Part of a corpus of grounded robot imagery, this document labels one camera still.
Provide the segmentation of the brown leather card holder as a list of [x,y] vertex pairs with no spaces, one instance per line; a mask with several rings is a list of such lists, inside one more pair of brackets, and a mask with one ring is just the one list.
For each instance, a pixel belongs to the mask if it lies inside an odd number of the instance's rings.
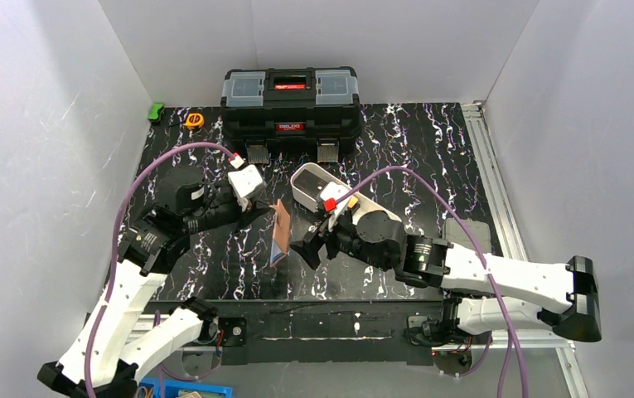
[[276,267],[289,251],[291,236],[291,216],[281,199],[270,206],[273,209],[273,234],[270,253],[270,265]]

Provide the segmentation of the white plastic card tray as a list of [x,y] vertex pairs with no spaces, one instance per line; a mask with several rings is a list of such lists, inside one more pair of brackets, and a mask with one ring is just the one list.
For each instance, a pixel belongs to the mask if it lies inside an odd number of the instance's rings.
[[[321,199],[320,194],[329,184],[336,184],[345,188],[345,191],[337,194],[336,198],[343,196],[351,189],[346,183],[330,174],[317,163],[304,163],[290,177],[290,186],[292,187],[294,200],[312,213],[317,213],[317,204]],[[359,205],[359,208],[353,215],[353,221],[355,223],[370,211],[384,211],[388,214],[390,219],[401,221],[401,218],[392,211],[385,209],[383,206],[359,192],[355,193],[353,197],[358,200],[357,204]]]

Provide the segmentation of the black VIP card stack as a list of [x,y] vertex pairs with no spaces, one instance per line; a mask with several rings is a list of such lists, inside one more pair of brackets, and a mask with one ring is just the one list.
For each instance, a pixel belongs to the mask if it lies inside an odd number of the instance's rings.
[[294,180],[294,186],[310,197],[318,197],[328,181],[320,178],[310,170],[303,170]]

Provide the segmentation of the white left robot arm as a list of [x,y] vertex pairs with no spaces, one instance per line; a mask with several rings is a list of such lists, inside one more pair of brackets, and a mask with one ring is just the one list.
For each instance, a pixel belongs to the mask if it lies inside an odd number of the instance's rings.
[[192,297],[133,342],[128,340],[156,290],[190,249],[191,236],[234,224],[238,229],[269,211],[265,188],[250,164],[217,183],[169,174],[171,192],[148,207],[123,235],[114,281],[68,351],[41,366],[39,382],[68,397],[131,397],[140,381],[178,348],[218,338],[216,308]]

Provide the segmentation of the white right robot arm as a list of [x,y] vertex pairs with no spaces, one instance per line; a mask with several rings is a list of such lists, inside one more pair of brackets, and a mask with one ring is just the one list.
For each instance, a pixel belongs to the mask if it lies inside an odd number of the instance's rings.
[[406,232],[387,211],[324,216],[290,247],[312,268],[320,251],[345,254],[393,271],[410,287],[454,293],[438,319],[411,326],[409,339],[436,347],[508,329],[543,329],[575,342],[602,339],[594,263],[575,255],[565,263],[532,263],[475,250],[444,239]]

